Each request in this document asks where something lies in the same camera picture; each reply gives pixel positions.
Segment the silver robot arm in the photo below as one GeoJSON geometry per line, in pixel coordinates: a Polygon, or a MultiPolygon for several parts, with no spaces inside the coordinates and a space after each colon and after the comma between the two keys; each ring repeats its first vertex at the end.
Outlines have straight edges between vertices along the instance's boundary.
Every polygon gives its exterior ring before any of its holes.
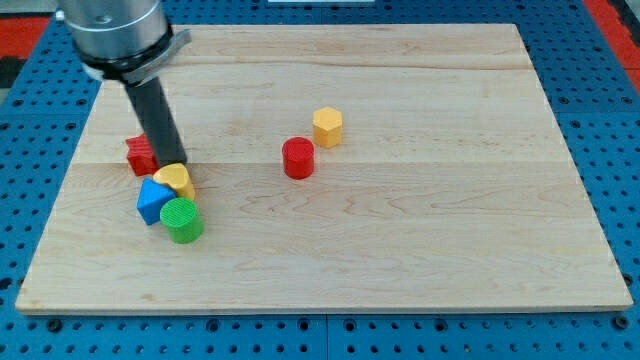
{"type": "Polygon", "coordinates": [[[191,42],[175,32],[160,0],[59,0],[87,74],[140,86],[155,79],[191,42]]]}

